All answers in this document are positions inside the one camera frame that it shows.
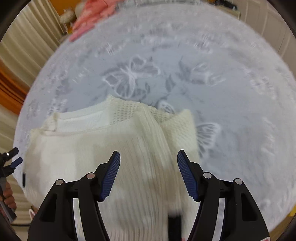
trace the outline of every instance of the ribbed knit texture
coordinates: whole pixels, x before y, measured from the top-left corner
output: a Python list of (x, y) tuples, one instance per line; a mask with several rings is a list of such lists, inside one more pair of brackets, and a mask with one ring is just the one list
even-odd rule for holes
[[(168, 214), (182, 214), (188, 238), (198, 205), (188, 196), (177, 166), (184, 149), (198, 161), (190, 111), (173, 115), (109, 96), (101, 104), (69, 113), (54, 113), (32, 130), (25, 157), (25, 195), (39, 207), (57, 179), (80, 179), (107, 162), (114, 150), (121, 165), (110, 196), (99, 203), (111, 240), (167, 240)], [(78, 201), (77, 233), (83, 240)]]

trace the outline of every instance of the beige curtain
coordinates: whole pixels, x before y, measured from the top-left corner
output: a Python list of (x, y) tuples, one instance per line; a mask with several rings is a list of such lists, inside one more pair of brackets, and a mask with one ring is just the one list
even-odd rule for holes
[[(8, 152), (12, 149), (15, 127), (17, 125), (17, 115), (0, 105), (0, 152)], [(13, 196), (17, 204), (15, 223), (30, 223), (29, 208), (30, 203), (26, 200), (21, 187), (13, 176), (9, 176), (7, 181), (13, 190)]]
[(48, 0), (32, 0), (0, 42), (0, 60), (27, 86), (58, 48), (65, 30)]
[[(30, 87), (59, 46), (64, 29), (48, 0), (32, 0), (16, 17), (0, 42), (0, 61), (21, 85)], [(0, 105), (0, 152), (12, 149), (18, 116)], [(16, 180), (8, 177), (17, 204), (15, 223), (30, 223), (27, 202)]]

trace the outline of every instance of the white butterfly print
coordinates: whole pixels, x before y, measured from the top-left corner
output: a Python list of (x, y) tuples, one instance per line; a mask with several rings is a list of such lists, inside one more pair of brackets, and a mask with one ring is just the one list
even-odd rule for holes
[(259, 94), (266, 94), (272, 100), (277, 99), (277, 93), (275, 88), (270, 84), (270, 80), (268, 77), (260, 77), (254, 71), (250, 69), (244, 69), (245, 76), (250, 78), (250, 84), (252, 88)]
[(199, 39), (186, 39), (185, 43), (187, 45), (192, 46), (194, 49), (198, 50), (198, 51), (202, 51), (205, 54), (212, 54), (213, 50), (210, 47), (210, 44), (208, 41), (202, 41)]
[(47, 110), (47, 117), (49, 117), (53, 112), (62, 112), (64, 109), (64, 106), (67, 104), (68, 100), (64, 99), (61, 101), (57, 101), (56, 99), (53, 99), (50, 103), (50, 106)]
[(130, 98), (135, 90), (136, 79), (155, 77), (160, 69), (152, 62), (135, 55), (128, 64), (120, 63), (117, 68), (110, 69), (102, 78), (121, 98)]
[(221, 127), (217, 123), (202, 123), (196, 126), (200, 159), (206, 159), (208, 157), (209, 150), (214, 147), (216, 138), (220, 132)]
[(167, 113), (171, 113), (171, 114), (175, 113), (174, 107), (172, 105), (170, 105), (169, 103), (167, 103), (166, 101), (164, 101), (164, 100), (159, 101), (157, 108), (159, 110), (162, 110), (162, 111), (167, 112)]
[(109, 55), (115, 55), (116, 53), (123, 50), (129, 41), (129, 39), (125, 39), (114, 44), (106, 43), (98, 48), (98, 50), (95, 53), (95, 57), (98, 58), (104, 52), (107, 52)]
[(42, 103), (39, 103), (36, 99), (31, 101), (28, 106), (27, 120), (31, 119), (32, 117), (36, 117), (39, 114), (42, 109), (41, 105)]

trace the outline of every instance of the blue gripper pad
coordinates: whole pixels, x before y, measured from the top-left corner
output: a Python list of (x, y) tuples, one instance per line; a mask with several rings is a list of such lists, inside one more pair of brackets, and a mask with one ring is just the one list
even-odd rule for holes
[(185, 186), (187, 188), (189, 196), (193, 197), (194, 201), (197, 201), (198, 193), (197, 193), (197, 182), (186, 163), (186, 160), (183, 154), (179, 151), (177, 155), (178, 166), (180, 172), (182, 174), (183, 180), (185, 182)]
[(15, 169), (19, 164), (21, 164), (22, 163), (22, 158), (21, 157), (19, 157), (18, 159), (16, 159), (14, 162), (12, 162), (11, 164), (10, 164), (10, 167), (12, 168), (12, 169)]
[(100, 194), (100, 198), (102, 201), (104, 201), (105, 198), (108, 197), (111, 192), (111, 188), (113, 186), (119, 166), (120, 166), (120, 154), (117, 152), (113, 157), (113, 160), (111, 161), (111, 164), (108, 167), (108, 170), (102, 181), (102, 189)]

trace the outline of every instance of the butterfly pattern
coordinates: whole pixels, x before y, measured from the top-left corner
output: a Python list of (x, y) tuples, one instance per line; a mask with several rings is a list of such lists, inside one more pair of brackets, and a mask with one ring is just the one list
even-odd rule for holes
[(157, 109), (162, 110), (167, 113), (170, 113), (170, 114), (175, 113), (174, 107), (164, 100), (159, 101)]
[(49, 117), (53, 112), (62, 112), (67, 102), (67, 99), (63, 99), (61, 101), (58, 101), (57, 99), (52, 99), (47, 110), (46, 116)]
[(31, 103), (28, 105), (28, 111), (27, 111), (28, 120), (38, 115), (38, 113), (41, 110), (41, 105), (42, 103), (38, 102), (36, 99), (31, 101)]
[(160, 74), (160, 69), (153, 62), (139, 55), (133, 56), (128, 64), (118, 63), (117, 66), (107, 70), (102, 80), (123, 99), (133, 95), (138, 78), (156, 77)]
[(98, 58), (101, 54), (105, 52), (107, 52), (109, 55), (115, 55), (118, 52), (120, 52), (127, 45), (129, 41), (130, 41), (129, 39), (125, 39), (114, 44), (106, 43), (97, 49), (94, 56)]
[(201, 160), (209, 156), (209, 150), (215, 146), (221, 126), (217, 123), (202, 123), (196, 126), (198, 153)]
[(191, 68), (186, 65), (182, 60), (179, 61), (179, 72), (176, 75), (180, 80), (186, 81), (191, 84), (215, 86), (223, 81), (220, 75), (209, 70), (207, 63), (198, 63), (195, 67)]
[(244, 69), (245, 76), (250, 79), (250, 84), (252, 88), (259, 94), (266, 94), (272, 100), (277, 99), (277, 93), (275, 88), (270, 84), (270, 80), (267, 76), (260, 77), (255, 74), (254, 71), (245, 68)]
[(210, 47), (209, 42), (207, 42), (207, 41), (190, 38), (190, 39), (186, 39), (185, 43), (192, 46), (197, 51), (201, 51), (205, 54), (212, 54), (213, 53), (213, 50)]

